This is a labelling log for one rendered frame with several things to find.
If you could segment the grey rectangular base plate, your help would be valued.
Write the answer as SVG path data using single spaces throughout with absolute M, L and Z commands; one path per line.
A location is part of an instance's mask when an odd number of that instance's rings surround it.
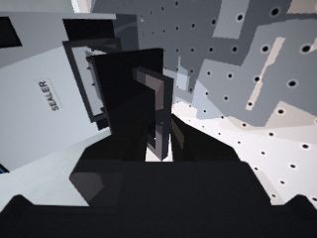
M 77 0 L 135 14 L 139 50 L 162 48 L 171 113 L 233 147 L 272 205 L 317 209 L 317 0 Z

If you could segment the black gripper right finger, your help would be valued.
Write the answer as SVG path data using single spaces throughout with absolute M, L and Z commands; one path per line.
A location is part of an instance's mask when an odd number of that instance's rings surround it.
M 170 119 L 170 144 L 173 162 L 240 161 L 233 147 L 186 124 L 173 113 Z

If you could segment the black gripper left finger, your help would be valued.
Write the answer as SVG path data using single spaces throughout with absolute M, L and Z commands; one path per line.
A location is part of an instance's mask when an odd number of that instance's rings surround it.
M 144 114 L 131 125 L 86 147 L 79 161 L 84 159 L 134 161 L 135 155 L 135 162 L 145 162 L 148 130 L 148 114 Z

